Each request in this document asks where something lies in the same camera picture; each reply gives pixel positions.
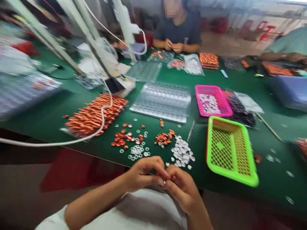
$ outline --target lime green basket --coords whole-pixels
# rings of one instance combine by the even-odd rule
[[[252,187],[259,185],[248,131],[238,122],[209,118],[207,165],[222,176]]]

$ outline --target white wire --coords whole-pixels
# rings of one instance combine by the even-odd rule
[[[103,109],[104,108],[111,108],[113,106],[113,98],[112,98],[112,94],[110,92],[110,89],[107,86],[105,80],[103,78],[102,78],[102,80],[103,80],[103,83],[105,84],[106,88],[108,89],[108,92],[109,92],[109,95],[110,95],[110,98],[111,98],[111,103],[110,103],[110,105],[105,105],[105,106],[101,107],[102,124],[101,124],[101,127],[99,128],[99,130],[97,132],[95,132],[94,134],[91,134],[87,137],[84,137],[84,138],[81,138],[81,139],[78,139],[78,140],[75,140],[75,141],[59,142],[59,143],[34,144],[34,143],[13,141],[13,140],[4,139],[4,138],[0,138],[0,142],[6,143],[6,144],[12,144],[12,145],[24,146],[24,147],[51,147],[51,146],[63,146],[63,145],[76,144],[76,143],[91,139],[92,137],[95,137],[97,134],[99,134],[102,131],[103,126],[105,125],[105,118],[104,118],[104,115],[103,115]]]
[[[121,39],[119,39],[118,37],[116,37],[111,31],[109,31],[93,14],[93,12],[91,11],[91,9],[89,8],[89,6],[87,5],[87,3],[85,2],[85,0],[82,0],[85,7],[87,8],[87,10],[89,11],[89,13],[93,16],[93,18],[103,27],[105,28],[110,34],[112,34],[115,38],[117,38],[119,41],[121,41],[122,43],[124,43],[125,45],[127,45],[126,42],[123,42]],[[130,47],[127,45],[128,49],[131,50],[134,54],[139,54],[139,55],[143,55],[146,54],[147,52],[147,43],[146,43],[146,37],[145,37],[145,33],[142,29],[140,29],[140,31],[143,33],[143,38],[144,38],[144,43],[145,43],[145,50],[142,53],[138,53],[138,52],[134,52],[132,49],[130,49]]]

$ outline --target plastic tray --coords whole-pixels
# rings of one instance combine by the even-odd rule
[[[209,118],[206,159],[217,174],[252,187],[259,184],[247,128],[238,122]]]
[[[32,76],[0,76],[0,121],[42,102],[62,90],[61,84],[41,74]]]
[[[285,107],[307,112],[307,78],[280,75],[270,86]]]
[[[125,74],[136,81],[147,82],[156,80],[162,68],[162,63],[139,61]]]
[[[233,115],[233,112],[227,102],[227,99],[225,98],[221,88],[219,88],[218,86],[196,85],[195,92],[196,92],[196,100],[198,104],[198,109],[199,109],[199,113],[201,114],[201,116],[203,117],[210,117],[210,116],[231,117]],[[199,94],[214,96],[217,100],[218,108],[221,111],[221,113],[214,114],[214,113],[204,112]]]
[[[188,87],[163,82],[148,82],[144,85],[130,110],[148,116],[186,123],[190,104],[191,93]]]

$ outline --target small white part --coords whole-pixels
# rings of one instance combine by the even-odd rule
[[[289,171],[286,171],[286,173],[290,176],[290,177],[294,177],[294,175],[292,173],[290,173]]]
[[[294,204],[294,201],[290,197],[286,196],[286,199],[287,201],[289,201],[290,204]]]

